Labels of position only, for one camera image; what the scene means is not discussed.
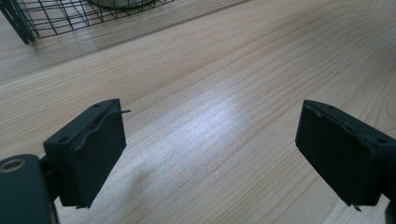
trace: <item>black wire mesh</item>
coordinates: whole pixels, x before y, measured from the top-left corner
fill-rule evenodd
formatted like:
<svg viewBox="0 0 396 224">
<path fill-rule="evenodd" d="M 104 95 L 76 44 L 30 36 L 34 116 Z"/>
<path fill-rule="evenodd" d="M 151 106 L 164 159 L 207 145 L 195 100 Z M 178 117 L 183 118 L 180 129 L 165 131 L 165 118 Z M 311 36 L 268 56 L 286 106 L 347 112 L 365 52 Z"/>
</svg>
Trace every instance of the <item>black wire mesh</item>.
<svg viewBox="0 0 396 224">
<path fill-rule="evenodd" d="M 33 38 L 43 38 L 131 16 L 175 0 L 8 1 L 9 5 L 5 4 L 7 7 L 2 5 L 0 7 L 5 15 L 12 14 L 13 12 L 10 11 L 15 10 L 17 16 L 11 16 L 12 20 L 8 19 L 11 25 L 15 22 L 17 27 L 24 26 L 22 29 L 27 29 Z"/>
</svg>

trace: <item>screw hole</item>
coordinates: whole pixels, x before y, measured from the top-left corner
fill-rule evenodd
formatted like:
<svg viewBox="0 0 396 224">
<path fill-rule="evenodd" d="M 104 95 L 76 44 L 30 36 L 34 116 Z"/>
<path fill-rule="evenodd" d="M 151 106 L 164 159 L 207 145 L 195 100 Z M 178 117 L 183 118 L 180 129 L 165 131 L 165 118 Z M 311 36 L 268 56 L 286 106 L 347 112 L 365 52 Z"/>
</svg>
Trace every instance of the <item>screw hole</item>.
<svg viewBox="0 0 396 224">
<path fill-rule="evenodd" d="M 65 137 L 59 138 L 59 139 L 58 139 L 58 142 L 59 142 L 59 143 L 62 143 L 62 142 L 65 142 L 65 141 L 67 141 L 67 140 L 69 140 L 69 137 L 66 137 L 66 136 L 65 136 Z"/>
<path fill-rule="evenodd" d="M 0 173 L 9 173 L 20 169 L 26 163 L 25 159 L 15 159 L 4 163 L 0 167 Z"/>
<path fill-rule="evenodd" d="M 386 144 L 388 142 L 387 140 L 385 140 L 383 138 L 378 138 L 376 141 L 379 143 L 382 143 L 382 144 Z"/>
</svg>

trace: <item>light wood surface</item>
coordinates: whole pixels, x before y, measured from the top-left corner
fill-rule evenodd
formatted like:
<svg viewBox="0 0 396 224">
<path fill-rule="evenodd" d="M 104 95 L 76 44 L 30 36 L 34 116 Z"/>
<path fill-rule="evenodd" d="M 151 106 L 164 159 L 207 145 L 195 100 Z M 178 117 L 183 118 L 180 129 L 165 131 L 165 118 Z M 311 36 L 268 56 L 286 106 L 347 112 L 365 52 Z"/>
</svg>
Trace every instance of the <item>light wood surface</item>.
<svg viewBox="0 0 396 224">
<path fill-rule="evenodd" d="M 128 146 L 91 209 L 56 202 L 62 223 L 385 223 L 386 198 L 347 207 L 294 137 L 303 99 L 396 137 L 395 25 L 394 0 L 252 0 L 33 72 L 15 65 L 1 75 L 0 159 L 43 156 L 67 121 L 117 97 L 132 110 Z M 6 43 L 11 59 L 30 48 Z"/>
</svg>

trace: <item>wire basket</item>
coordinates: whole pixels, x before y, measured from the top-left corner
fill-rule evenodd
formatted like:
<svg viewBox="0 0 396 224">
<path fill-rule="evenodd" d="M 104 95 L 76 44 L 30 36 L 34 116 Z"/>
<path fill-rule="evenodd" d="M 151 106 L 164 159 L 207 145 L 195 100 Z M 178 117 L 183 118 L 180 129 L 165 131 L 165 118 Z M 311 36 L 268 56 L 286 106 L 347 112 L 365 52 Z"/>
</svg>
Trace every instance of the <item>wire basket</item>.
<svg viewBox="0 0 396 224">
<path fill-rule="evenodd" d="M 25 44 L 114 21 L 175 0 L 1 0 L 0 9 Z"/>
</svg>

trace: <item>metal wire grid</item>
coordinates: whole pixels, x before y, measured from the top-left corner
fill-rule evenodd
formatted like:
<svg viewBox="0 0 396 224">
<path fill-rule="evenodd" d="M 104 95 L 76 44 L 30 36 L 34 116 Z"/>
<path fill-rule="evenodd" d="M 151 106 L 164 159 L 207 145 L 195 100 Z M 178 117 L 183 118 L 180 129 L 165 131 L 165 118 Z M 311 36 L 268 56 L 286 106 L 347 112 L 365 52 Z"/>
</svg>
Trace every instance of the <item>metal wire grid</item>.
<svg viewBox="0 0 396 224">
<path fill-rule="evenodd" d="M 105 21 L 134 15 L 175 0 L 127 0 L 127 7 L 100 7 L 87 0 L 14 0 L 24 17 L 24 25 L 34 38 L 72 32 Z"/>
</svg>

